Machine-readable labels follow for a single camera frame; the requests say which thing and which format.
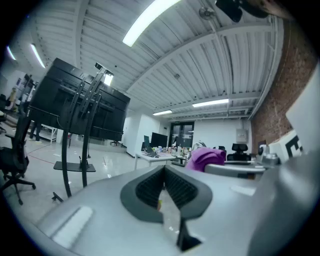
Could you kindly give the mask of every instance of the laptop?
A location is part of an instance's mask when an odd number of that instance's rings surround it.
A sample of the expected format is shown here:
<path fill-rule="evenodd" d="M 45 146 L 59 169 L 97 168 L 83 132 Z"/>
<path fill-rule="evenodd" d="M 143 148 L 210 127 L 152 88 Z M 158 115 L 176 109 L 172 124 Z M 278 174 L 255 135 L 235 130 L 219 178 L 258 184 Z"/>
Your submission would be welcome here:
<path fill-rule="evenodd" d="M 146 148 L 146 151 L 150 155 L 150 157 L 154 158 L 156 156 L 156 152 L 154 152 L 150 146 L 149 137 L 144 136 L 144 146 Z"/>

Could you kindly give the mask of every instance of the gray plastic surface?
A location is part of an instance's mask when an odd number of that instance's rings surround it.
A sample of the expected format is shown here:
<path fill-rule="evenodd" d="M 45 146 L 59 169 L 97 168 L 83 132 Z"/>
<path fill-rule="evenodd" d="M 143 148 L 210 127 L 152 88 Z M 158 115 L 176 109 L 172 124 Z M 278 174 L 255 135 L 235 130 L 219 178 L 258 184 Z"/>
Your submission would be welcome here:
<path fill-rule="evenodd" d="M 185 222 L 189 234 L 202 244 L 184 253 L 166 237 L 162 224 L 138 220 L 120 201 L 124 184 L 155 167 L 90 184 L 55 208 L 38 227 L 51 236 L 75 208 L 85 205 L 94 213 L 71 249 L 80 255 L 274 255 L 294 237 L 318 202 L 319 153 L 293 158 L 271 168 L 259 182 L 172 165 L 177 172 L 205 183 L 213 193 L 204 214 Z M 234 186 L 256 190 L 249 196 L 236 192 Z M 31 237 L 43 243 L 39 236 Z M 45 250 L 49 255 L 68 255 L 59 245 L 57 250 L 52 243 L 47 244 Z"/>

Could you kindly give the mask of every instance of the white wall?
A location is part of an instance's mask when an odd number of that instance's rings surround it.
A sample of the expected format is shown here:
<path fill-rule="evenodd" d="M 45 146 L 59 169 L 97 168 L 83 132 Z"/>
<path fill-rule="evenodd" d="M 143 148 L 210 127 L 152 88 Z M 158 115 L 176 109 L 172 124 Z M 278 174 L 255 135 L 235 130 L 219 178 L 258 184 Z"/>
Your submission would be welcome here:
<path fill-rule="evenodd" d="M 224 146 L 227 154 L 232 154 L 232 144 L 236 143 L 236 129 L 247 129 L 247 154 L 252 152 L 252 130 L 249 120 L 200 120 L 194 122 L 193 141 L 202 141 L 209 148 Z"/>
<path fill-rule="evenodd" d="M 149 137 L 151 141 L 152 133 L 159 133 L 160 122 L 145 114 L 141 115 L 139 131 L 136 138 L 135 151 L 141 150 L 142 142 L 144 142 L 145 136 Z"/>
<path fill-rule="evenodd" d="M 3 79 L 3 82 L 0 83 L 0 94 L 4 94 L 6 98 L 10 96 L 12 88 L 16 86 L 18 79 L 20 78 L 22 82 L 26 74 L 25 72 L 19 71 L 18 67 L 19 66 L 16 65 L 13 60 L 8 58 L 5 58 L 1 65 L 0 73 L 7 81 Z"/>
<path fill-rule="evenodd" d="M 144 136 L 151 140 L 152 133 L 158 133 L 169 138 L 169 132 L 170 123 L 162 118 L 153 117 L 143 111 L 129 111 L 124 121 L 121 142 L 126 146 L 126 152 L 134 157 L 135 153 L 141 150 Z"/>
<path fill-rule="evenodd" d="M 127 117 L 127 129 L 125 137 L 122 137 L 125 141 L 126 151 L 133 157 L 136 155 L 136 142 L 141 116 L 141 113 L 134 113 L 133 115 Z"/>
<path fill-rule="evenodd" d="M 10 96 L 12 88 L 13 87 L 18 88 L 18 85 L 17 85 L 18 79 L 21 79 L 21 81 L 20 81 L 20 83 L 21 83 L 24 80 L 25 75 L 26 75 L 26 73 L 21 72 L 19 70 L 15 70 L 14 72 L 12 72 L 8 77 L 6 77 L 6 79 L 7 79 L 6 84 L 0 85 L 0 94 L 4 94 L 6 96 L 6 98 L 8 98 Z M 19 93 L 17 90 L 16 98 L 18 98 L 20 94 L 21 93 Z"/>

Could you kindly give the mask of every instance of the glossy white floor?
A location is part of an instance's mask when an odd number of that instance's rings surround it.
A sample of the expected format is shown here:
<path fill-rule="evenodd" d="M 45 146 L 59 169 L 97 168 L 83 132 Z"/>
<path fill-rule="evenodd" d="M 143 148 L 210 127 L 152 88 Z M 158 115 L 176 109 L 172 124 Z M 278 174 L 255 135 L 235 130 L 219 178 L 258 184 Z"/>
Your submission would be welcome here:
<path fill-rule="evenodd" d="M 6 125 L 2 125 L 7 133 L 14 134 L 14 131 Z M 7 199 L 12 210 L 23 215 L 34 224 L 49 211 L 58 206 L 58 201 L 53 201 L 53 192 L 56 192 L 62 199 L 67 200 L 67 194 L 64 186 L 62 171 L 54 170 L 56 161 L 61 161 L 61 145 L 58 143 L 41 140 L 38 144 L 34 140 L 26 142 L 26 153 L 29 158 L 29 165 L 25 173 L 25 180 L 34 182 L 36 189 L 33 190 L 29 185 L 18 184 L 20 196 L 23 205 L 19 205 L 14 186 L 4 190 L 3 195 Z M 11 140 L 0 135 L 0 147 L 11 148 Z M 135 159 L 123 152 L 110 152 L 97 149 L 90 149 L 91 158 L 88 160 L 93 164 L 96 172 L 87 173 L 88 185 L 101 180 L 112 179 L 112 177 L 121 175 L 134 170 Z M 71 143 L 67 150 L 67 161 L 78 163 L 79 156 L 82 154 L 82 148 L 77 143 Z M 164 165 L 164 162 L 155 162 L 152 165 Z M 137 168 L 147 167 L 148 163 L 139 159 Z M 80 172 L 68 172 L 68 178 L 71 193 L 75 194 L 83 188 L 82 176 Z M 0 175 L 0 185 L 4 184 L 3 175 Z M 162 206 L 160 211 L 164 214 L 164 229 L 172 239 L 176 239 L 179 229 L 179 210 L 173 203 L 169 194 L 163 191 L 160 195 Z"/>

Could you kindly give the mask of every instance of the purple cloth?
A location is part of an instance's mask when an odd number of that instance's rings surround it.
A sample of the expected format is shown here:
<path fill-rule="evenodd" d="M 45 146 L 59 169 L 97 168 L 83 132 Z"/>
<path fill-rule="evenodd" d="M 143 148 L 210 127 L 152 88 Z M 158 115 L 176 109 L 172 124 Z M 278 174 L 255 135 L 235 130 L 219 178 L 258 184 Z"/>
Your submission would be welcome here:
<path fill-rule="evenodd" d="M 191 153 L 191 159 L 188 161 L 186 168 L 204 172 L 208 164 L 224 165 L 226 152 L 220 149 L 201 147 Z"/>

